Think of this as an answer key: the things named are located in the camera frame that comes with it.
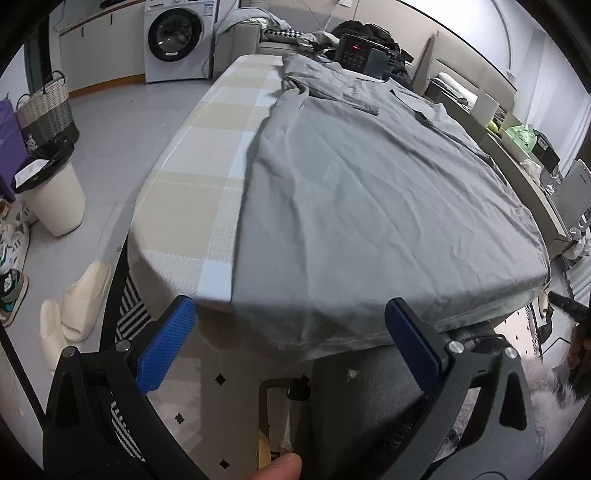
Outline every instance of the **sneaker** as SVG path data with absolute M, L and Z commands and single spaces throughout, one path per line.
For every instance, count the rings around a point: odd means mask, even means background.
M 0 275 L 10 269 L 22 271 L 29 248 L 29 227 L 24 222 L 0 225 Z
M 14 320 L 27 293 L 29 279 L 18 270 L 11 269 L 0 278 L 0 282 L 3 283 L 0 294 L 0 321 L 3 327 L 7 327 Z

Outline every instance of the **front-load washer drum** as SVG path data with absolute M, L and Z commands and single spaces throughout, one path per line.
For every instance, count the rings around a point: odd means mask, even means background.
M 177 61 L 189 55 L 203 34 L 203 23 L 195 12 L 184 8 L 166 10 L 150 25 L 148 46 L 162 61 Z

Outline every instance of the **floor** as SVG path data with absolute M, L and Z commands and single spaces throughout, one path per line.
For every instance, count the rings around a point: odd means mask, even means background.
M 43 407 L 52 377 L 39 347 L 41 304 L 50 298 L 60 302 L 65 289 L 93 260 L 104 260 L 115 268 L 143 179 L 209 86 L 208 80 L 130 85 L 71 100 L 80 130 L 72 163 L 86 194 L 85 217 L 80 227 L 60 238 L 40 222 L 31 227 L 24 267 L 29 289 L 7 329 Z M 80 350 L 97 350 L 99 339 L 97 324 Z M 22 390 L 17 387 L 17 391 L 22 422 L 12 419 L 10 427 L 41 464 L 41 429 Z M 4 391 L 0 394 L 3 400 L 9 396 Z

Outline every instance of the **black and white checkered pillow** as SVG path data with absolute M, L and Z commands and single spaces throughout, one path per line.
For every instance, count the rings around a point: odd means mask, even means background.
M 267 40 L 294 45 L 297 44 L 296 40 L 303 34 L 304 32 L 300 32 L 299 30 L 272 30 L 270 28 L 265 30 L 265 38 Z

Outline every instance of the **purple bag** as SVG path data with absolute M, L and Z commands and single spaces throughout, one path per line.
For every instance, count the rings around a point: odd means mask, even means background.
M 22 139 L 12 103 L 6 97 L 0 100 L 0 191 L 2 196 L 13 202 L 14 191 L 10 184 L 27 159 L 28 152 Z

